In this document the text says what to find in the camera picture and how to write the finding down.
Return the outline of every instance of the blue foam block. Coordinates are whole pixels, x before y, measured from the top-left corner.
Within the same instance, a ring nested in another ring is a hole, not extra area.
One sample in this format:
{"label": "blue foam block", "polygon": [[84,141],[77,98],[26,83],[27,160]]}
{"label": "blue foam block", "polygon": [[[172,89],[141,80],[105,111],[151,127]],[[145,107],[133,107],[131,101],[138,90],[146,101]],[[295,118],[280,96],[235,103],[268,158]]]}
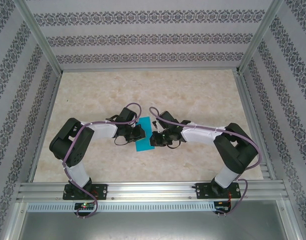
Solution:
{"label": "blue foam block", "polygon": [[155,149],[155,147],[151,146],[149,143],[149,138],[153,135],[150,117],[146,116],[146,117],[139,118],[139,121],[137,124],[141,124],[142,129],[145,131],[146,138],[143,138],[135,142],[136,151],[140,152],[140,151]]}

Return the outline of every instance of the wall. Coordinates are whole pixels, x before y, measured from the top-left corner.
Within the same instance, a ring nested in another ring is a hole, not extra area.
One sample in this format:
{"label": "wall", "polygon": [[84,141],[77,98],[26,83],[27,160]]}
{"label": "wall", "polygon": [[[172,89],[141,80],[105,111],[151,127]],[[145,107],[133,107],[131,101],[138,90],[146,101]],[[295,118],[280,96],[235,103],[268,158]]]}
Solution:
{"label": "wall", "polygon": [[27,0],[64,70],[237,67],[272,0]]}
{"label": "wall", "polygon": [[306,0],[283,2],[244,78],[306,239]]}
{"label": "wall", "polygon": [[27,181],[57,76],[10,0],[0,0],[0,236]]}

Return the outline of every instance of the mounting plate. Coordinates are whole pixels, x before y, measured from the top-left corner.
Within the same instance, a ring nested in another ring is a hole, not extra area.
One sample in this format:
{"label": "mounting plate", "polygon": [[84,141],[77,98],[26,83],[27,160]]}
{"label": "mounting plate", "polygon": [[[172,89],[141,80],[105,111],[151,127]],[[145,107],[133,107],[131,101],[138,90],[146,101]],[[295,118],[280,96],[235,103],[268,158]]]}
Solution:
{"label": "mounting plate", "polygon": [[[106,200],[107,196],[107,184],[92,184],[91,194],[93,194],[97,200]],[[81,194],[75,194],[71,184],[66,184],[64,187],[63,200],[93,200],[89,195],[86,197]]]}
{"label": "mounting plate", "polygon": [[228,199],[228,193],[231,193],[232,199],[241,198],[241,191],[237,182],[230,184],[227,191],[221,196],[216,195],[212,191],[212,185],[210,182],[196,183],[194,188],[196,189],[197,199]]}

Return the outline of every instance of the beige tile floor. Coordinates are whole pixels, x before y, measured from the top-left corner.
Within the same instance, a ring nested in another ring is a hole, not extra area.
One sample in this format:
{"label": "beige tile floor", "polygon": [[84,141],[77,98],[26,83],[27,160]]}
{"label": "beige tile floor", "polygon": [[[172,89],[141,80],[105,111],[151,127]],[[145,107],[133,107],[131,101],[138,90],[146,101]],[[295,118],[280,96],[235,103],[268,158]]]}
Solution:
{"label": "beige tile floor", "polygon": [[[119,114],[130,102],[141,104],[142,117],[151,116],[148,108],[155,106],[179,121],[215,127],[235,122],[249,134],[231,70],[64,73],[34,182],[67,181],[48,146],[68,118],[101,121]],[[137,152],[135,143],[116,146],[113,139],[91,143],[83,162],[94,182],[206,181],[223,166],[214,146],[188,142],[175,150]],[[243,176],[263,179],[259,166]]]}

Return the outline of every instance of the enclosure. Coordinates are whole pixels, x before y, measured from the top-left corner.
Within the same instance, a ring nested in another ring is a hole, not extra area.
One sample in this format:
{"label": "enclosure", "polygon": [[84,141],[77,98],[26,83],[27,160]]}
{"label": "enclosure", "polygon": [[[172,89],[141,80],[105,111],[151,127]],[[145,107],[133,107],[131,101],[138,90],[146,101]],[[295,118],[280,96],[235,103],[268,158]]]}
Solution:
{"label": "enclosure", "polygon": [[[100,139],[83,162],[105,200],[77,219],[50,142],[131,102],[242,127],[263,159],[236,211],[192,188],[224,166],[213,146]],[[306,239],[306,0],[0,0],[0,239],[126,238]]]}

